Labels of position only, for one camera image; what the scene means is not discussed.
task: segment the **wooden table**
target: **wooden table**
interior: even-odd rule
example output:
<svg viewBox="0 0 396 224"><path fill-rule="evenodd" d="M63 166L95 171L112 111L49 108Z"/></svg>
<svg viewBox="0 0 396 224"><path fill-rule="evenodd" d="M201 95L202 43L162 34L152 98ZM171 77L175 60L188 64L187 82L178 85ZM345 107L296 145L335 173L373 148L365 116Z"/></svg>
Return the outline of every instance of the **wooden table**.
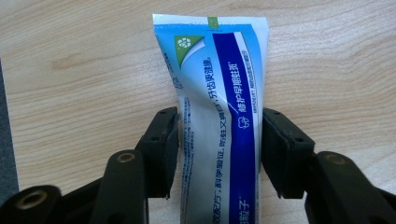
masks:
<svg viewBox="0 0 396 224"><path fill-rule="evenodd" d="M396 193L396 2L2 1L0 56L21 189L63 193L101 176L134 148L154 114L177 105L152 13L265 16L264 105L317 143L354 160ZM178 223L171 199L151 223ZM279 200L262 173L263 223L305 223L304 201Z"/></svg>

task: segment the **blue stripe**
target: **blue stripe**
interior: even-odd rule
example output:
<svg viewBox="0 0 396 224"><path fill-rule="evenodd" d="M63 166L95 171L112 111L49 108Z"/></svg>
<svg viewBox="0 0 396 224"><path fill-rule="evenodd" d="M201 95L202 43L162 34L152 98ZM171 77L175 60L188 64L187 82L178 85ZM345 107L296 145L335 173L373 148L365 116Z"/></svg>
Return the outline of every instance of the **blue stripe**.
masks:
<svg viewBox="0 0 396 224"><path fill-rule="evenodd" d="M234 34L213 34L213 39L219 56L228 107L232 116L230 223L240 223L241 211L245 210L248 211L248 223L253 224L256 205L256 159L248 77ZM237 64L239 70L241 97L245 100L246 112L238 110L230 63ZM242 117L249 120L249 126L246 128L240 128L238 125L238 120Z"/></svg>

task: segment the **blue label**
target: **blue label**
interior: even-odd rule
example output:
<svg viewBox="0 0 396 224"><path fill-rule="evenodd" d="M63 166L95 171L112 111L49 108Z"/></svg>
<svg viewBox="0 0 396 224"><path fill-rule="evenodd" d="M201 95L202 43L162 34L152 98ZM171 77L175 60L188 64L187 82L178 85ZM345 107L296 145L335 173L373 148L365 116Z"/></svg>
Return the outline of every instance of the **blue label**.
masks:
<svg viewBox="0 0 396 224"><path fill-rule="evenodd" d="M255 145L248 77L235 33L213 34L232 115L230 223L254 223Z"/></svg>

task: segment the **green recycling logo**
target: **green recycling logo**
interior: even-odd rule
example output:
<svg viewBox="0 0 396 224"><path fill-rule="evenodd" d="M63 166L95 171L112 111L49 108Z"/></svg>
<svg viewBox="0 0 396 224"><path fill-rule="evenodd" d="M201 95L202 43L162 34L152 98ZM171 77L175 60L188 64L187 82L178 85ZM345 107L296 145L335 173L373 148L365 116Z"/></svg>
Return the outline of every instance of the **green recycling logo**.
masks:
<svg viewBox="0 0 396 224"><path fill-rule="evenodd" d="M187 37L183 37L177 41L178 45L181 46L182 48L188 48L191 46L191 40L188 39Z"/></svg>
<svg viewBox="0 0 396 224"><path fill-rule="evenodd" d="M181 65L183 65L194 52L204 46L204 37L201 35L175 35L178 66L181 68Z"/></svg>

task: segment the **metal screw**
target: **metal screw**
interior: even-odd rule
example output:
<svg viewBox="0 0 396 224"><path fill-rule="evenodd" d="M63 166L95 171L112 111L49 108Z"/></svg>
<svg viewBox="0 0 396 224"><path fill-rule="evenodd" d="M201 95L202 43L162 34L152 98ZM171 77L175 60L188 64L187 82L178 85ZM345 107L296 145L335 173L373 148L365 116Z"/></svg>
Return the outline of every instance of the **metal screw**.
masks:
<svg viewBox="0 0 396 224"><path fill-rule="evenodd" d="M337 155L333 155L333 154L326 155L326 160L328 160L332 163L338 164L338 165L343 165L343 164L347 163L346 160L344 160L344 158L339 157Z"/></svg>
<svg viewBox="0 0 396 224"><path fill-rule="evenodd" d="M128 162L134 160L134 153L122 153L117 157L119 162Z"/></svg>
<svg viewBox="0 0 396 224"><path fill-rule="evenodd" d="M21 210L33 208L46 201L47 197L46 191L38 189L18 200L16 206Z"/></svg>

